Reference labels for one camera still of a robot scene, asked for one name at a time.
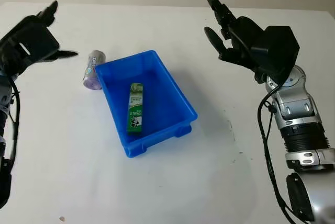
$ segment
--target white tabletop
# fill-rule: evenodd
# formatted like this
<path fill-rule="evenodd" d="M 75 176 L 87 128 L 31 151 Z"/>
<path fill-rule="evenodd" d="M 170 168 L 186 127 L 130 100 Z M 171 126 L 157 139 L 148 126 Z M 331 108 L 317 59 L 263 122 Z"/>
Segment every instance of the white tabletop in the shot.
<path fill-rule="evenodd" d="M 0 7 L 0 36 L 43 4 Z M 335 21 L 325 12 L 232 9 L 262 28 L 291 26 L 330 143 L 334 141 Z M 256 109 L 265 95 L 253 73 L 221 62 L 205 26 L 210 8 L 60 5 L 50 30 L 80 55 L 29 67 L 21 91 L 12 194 L 1 223 L 287 223 L 267 175 Z M 82 84 L 87 55 L 111 61 L 154 49 L 199 117 L 190 134 L 124 154 L 102 91 Z M 5 137 L 10 151 L 12 127 Z M 285 148 L 273 123 L 272 159 L 287 197 Z"/>

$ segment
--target blue tray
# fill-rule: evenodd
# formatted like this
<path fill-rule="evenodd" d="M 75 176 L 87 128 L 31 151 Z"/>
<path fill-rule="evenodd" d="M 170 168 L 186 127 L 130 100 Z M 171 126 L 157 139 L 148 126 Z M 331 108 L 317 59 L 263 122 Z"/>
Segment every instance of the blue tray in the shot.
<path fill-rule="evenodd" d="M 153 50 L 96 67 L 122 146 L 130 158 L 192 128 L 197 113 Z M 126 133 L 130 84 L 143 84 L 142 133 Z"/>

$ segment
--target product label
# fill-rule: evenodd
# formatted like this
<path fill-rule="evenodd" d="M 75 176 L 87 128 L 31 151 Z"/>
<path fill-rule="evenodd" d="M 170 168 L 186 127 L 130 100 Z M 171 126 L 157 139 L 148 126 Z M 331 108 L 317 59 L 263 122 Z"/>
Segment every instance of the product label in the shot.
<path fill-rule="evenodd" d="M 143 85 L 132 83 L 130 86 L 127 132 L 142 131 Z"/>

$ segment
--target wire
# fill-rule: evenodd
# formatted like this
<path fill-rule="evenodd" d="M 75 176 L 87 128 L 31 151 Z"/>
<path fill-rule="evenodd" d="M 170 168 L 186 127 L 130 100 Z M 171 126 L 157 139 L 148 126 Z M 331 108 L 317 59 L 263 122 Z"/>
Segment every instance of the wire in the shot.
<path fill-rule="evenodd" d="M 12 77 L 8 76 L 8 80 L 9 80 L 9 83 L 14 90 L 14 96 L 15 96 L 15 99 L 16 99 L 15 121 L 13 120 L 12 115 L 10 115 L 10 118 L 12 119 L 13 126 L 14 126 L 13 148 L 12 148 L 12 153 L 10 155 L 10 164 L 9 164 L 9 171 L 11 171 L 13 169 L 13 166 L 14 166 L 14 163 L 15 163 L 15 158 L 16 158 L 17 138 L 18 138 L 18 132 L 19 132 L 19 119 L 20 119 L 20 95 L 19 95 L 19 91 L 18 91 Z"/>
<path fill-rule="evenodd" d="M 277 199 L 277 202 L 279 204 L 280 209 L 282 210 L 284 216 L 286 217 L 286 219 L 291 223 L 291 224 L 296 224 L 296 222 L 291 218 L 291 216 L 287 213 L 286 210 L 290 211 L 295 217 L 297 217 L 299 220 L 301 220 L 298 216 L 296 216 L 294 214 L 294 212 L 289 208 L 289 206 L 286 204 L 285 200 L 281 197 L 280 192 L 279 192 L 279 188 L 277 185 L 277 181 L 276 181 L 276 176 L 273 170 L 273 165 L 272 165 L 272 161 L 271 161 L 271 157 L 270 157 L 270 152 L 269 152 L 269 146 L 267 145 L 267 141 L 270 135 L 270 130 L 271 130 L 271 123 L 272 123 L 272 118 L 273 118 L 273 111 L 269 110 L 271 112 L 270 115 L 270 120 L 269 120 L 269 127 L 267 129 L 267 134 L 265 135 L 265 131 L 263 128 L 263 123 L 262 123 L 262 108 L 263 106 L 265 107 L 270 107 L 271 104 L 267 101 L 268 98 L 270 98 L 273 94 L 275 94 L 281 87 L 283 86 L 283 84 L 278 85 L 275 89 L 273 89 L 272 91 L 270 91 L 268 94 L 266 94 L 266 96 L 261 100 L 258 109 L 257 109 L 257 121 L 258 121 L 258 125 L 261 131 L 261 136 L 262 136 L 262 140 L 263 140 L 263 145 L 264 145 L 264 155 L 265 155 L 265 161 L 266 161 L 266 167 L 267 167 L 267 171 L 269 173 L 270 176 L 270 180 L 274 189 L 274 193 Z"/>

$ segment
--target cylindrical can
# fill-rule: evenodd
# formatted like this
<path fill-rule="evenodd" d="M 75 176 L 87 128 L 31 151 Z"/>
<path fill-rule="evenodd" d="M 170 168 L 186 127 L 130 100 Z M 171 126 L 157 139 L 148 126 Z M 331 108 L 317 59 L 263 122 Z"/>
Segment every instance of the cylindrical can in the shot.
<path fill-rule="evenodd" d="M 101 89 L 99 79 L 96 75 L 95 67 L 105 63 L 106 56 L 103 52 L 94 50 L 88 55 L 87 68 L 84 74 L 83 83 L 89 89 Z"/>

